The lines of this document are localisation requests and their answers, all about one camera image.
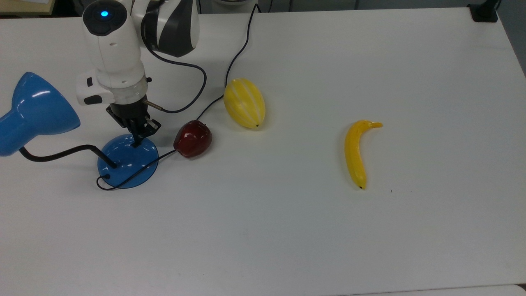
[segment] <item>yellow melon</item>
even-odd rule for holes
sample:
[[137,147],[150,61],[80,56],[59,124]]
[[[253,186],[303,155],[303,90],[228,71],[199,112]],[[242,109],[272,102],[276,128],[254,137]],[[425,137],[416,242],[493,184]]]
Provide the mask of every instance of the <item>yellow melon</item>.
[[223,99],[230,117],[240,125],[254,129],[265,118],[265,101],[259,89],[245,78],[228,83]]

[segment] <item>lamp base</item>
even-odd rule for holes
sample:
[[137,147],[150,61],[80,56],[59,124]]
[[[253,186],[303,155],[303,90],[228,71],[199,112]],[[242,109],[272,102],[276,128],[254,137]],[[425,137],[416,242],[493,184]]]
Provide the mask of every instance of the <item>lamp base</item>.
[[[132,146],[134,143],[133,136],[126,134],[114,138],[102,148],[102,152],[117,164],[117,168],[112,169],[102,159],[97,161],[99,174],[101,176],[109,175],[109,179],[103,178],[108,185],[118,186],[142,167],[159,157],[155,144],[149,139],[144,139],[136,148]],[[120,188],[133,188],[143,184],[155,173],[156,169],[157,162],[126,184],[120,186]]]

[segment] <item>red apple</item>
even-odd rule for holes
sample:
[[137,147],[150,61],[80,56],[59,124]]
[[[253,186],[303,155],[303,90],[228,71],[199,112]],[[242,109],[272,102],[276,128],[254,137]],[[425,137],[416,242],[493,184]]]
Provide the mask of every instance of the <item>red apple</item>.
[[174,141],[174,149],[186,158],[201,155],[212,143],[212,132],[199,120],[183,125]]

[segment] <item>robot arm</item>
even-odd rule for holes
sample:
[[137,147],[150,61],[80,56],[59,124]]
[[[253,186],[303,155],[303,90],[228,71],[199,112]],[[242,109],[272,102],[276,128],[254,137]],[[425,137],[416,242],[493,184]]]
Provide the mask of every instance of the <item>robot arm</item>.
[[189,53],[199,36],[195,0],[98,0],[85,9],[82,19],[95,69],[77,77],[77,99],[81,105],[109,104],[106,111],[132,133],[138,146],[161,126],[150,119],[145,104],[142,31],[153,50],[175,57]]

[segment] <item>yellow banana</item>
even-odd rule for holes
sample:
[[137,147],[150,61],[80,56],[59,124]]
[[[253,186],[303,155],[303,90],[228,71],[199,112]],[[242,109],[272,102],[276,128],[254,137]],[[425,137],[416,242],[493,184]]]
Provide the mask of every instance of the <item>yellow banana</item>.
[[347,135],[345,136],[345,160],[347,161],[347,169],[351,175],[352,180],[361,189],[365,190],[367,183],[367,175],[363,167],[363,161],[360,155],[360,137],[365,131],[373,127],[382,127],[381,122],[370,122],[368,120],[360,120],[355,122]]

